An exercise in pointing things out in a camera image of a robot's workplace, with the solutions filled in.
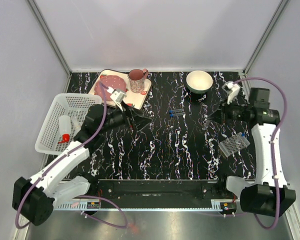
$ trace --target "tray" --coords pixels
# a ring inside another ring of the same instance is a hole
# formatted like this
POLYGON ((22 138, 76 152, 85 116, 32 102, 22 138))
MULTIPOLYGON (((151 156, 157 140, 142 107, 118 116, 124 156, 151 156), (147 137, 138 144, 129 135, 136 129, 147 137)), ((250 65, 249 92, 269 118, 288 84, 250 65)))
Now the tray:
MULTIPOLYGON (((127 88, 126 97, 123 99, 123 101, 126 104, 128 104, 129 106, 132 106, 136 109, 140 110, 142 108, 142 106, 144 105, 144 103, 148 97, 149 91, 152 86, 152 83, 148 78, 146 78, 144 81, 144 91, 142 91, 141 93, 135 93, 130 90, 130 82, 128 79, 128 74, 122 73, 119 71, 113 71, 110 69, 106 69, 100 73, 99 77, 93 84, 93 86, 88 94, 95 95, 95 86, 96 86, 97 82, 100 80, 101 76, 106 76, 106 75, 116 75, 116 76, 119 76, 120 78, 123 78, 126 83, 126 88, 127 88)), ((113 101, 107 101, 106 105, 111 106, 111 107, 116 107, 116 104, 113 101)))

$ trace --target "mug handle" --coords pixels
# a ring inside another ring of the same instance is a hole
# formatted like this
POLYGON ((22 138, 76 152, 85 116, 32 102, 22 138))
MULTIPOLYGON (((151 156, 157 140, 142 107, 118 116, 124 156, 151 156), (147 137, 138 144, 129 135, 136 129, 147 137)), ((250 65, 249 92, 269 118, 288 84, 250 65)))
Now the mug handle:
POLYGON ((142 70, 142 72, 143 72, 143 76, 144 76, 145 78, 147 78, 147 76, 148 76, 148 74, 149 74, 148 69, 144 68, 144 69, 142 70))

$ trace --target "red bottle cap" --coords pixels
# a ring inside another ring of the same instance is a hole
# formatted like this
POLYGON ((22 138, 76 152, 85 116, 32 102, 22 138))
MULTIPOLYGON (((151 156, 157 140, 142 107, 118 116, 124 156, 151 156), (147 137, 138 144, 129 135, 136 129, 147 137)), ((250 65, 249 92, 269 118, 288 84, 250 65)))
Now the red bottle cap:
POLYGON ((70 140, 70 135, 69 134, 63 134, 62 135, 62 141, 59 141, 58 144, 64 144, 69 142, 70 140))

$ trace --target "white wall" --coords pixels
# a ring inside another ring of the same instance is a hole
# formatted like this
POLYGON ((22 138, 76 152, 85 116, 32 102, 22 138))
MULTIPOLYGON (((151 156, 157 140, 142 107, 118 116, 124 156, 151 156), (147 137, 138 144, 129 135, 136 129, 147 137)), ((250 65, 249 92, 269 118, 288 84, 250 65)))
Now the white wall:
POLYGON ((15 230, 14 182, 39 170, 35 141, 66 79, 26 1, 0 0, 0 240, 15 230))
MULTIPOLYGON (((290 1, 248 76, 273 80, 287 95, 288 115, 280 136, 281 160, 300 209, 300 0, 290 1)), ((269 88, 255 82, 252 85, 269 88)), ((270 107, 282 113, 282 98, 270 89, 270 107)))
POLYGON ((243 69, 280 0, 35 0, 74 71, 243 69))

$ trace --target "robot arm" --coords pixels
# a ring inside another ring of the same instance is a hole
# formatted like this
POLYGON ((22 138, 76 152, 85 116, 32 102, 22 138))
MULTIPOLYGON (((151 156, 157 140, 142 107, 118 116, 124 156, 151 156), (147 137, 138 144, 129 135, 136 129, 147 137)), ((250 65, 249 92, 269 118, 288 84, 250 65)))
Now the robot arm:
POLYGON ((142 111, 120 103, 111 114, 107 114, 105 123, 94 139, 79 148, 75 152, 68 152, 86 140, 97 130, 103 117, 103 106, 93 105, 89 108, 81 130, 74 137, 67 149, 53 160, 43 170, 31 176, 29 179, 20 177, 14 183, 12 207, 17 210, 26 192, 33 184, 42 177, 42 174, 52 165, 55 165, 44 178, 30 192, 21 209, 21 214, 35 226, 45 222, 51 215, 53 209, 77 196, 89 192, 90 195, 97 194, 96 179, 86 175, 77 176, 73 180, 60 184, 60 182, 82 161, 86 160, 104 141, 103 134, 119 126, 127 126, 132 131, 140 131, 152 121, 142 115, 142 111))
MULTIPOLYGON (((248 106, 233 104, 240 87, 238 84, 227 82, 222 87, 228 98, 222 102, 211 119, 220 124, 227 120, 239 120, 248 123, 255 143, 256 176, 254 184, 247 183, 243 178, 228 176, 225 188, 240 198, 240 206, 244 212, 275 216, 276 191, 271 154, 271 136, 280 122, 279 112, 269 109, 270 90, 265 88, 252 88, 248 106)), ((280 149, 279 131, 275 136, 274 153, 280 190, 280 216, 296 200, 296 192, 288 189, 288 184, 283 174, 280 149)))

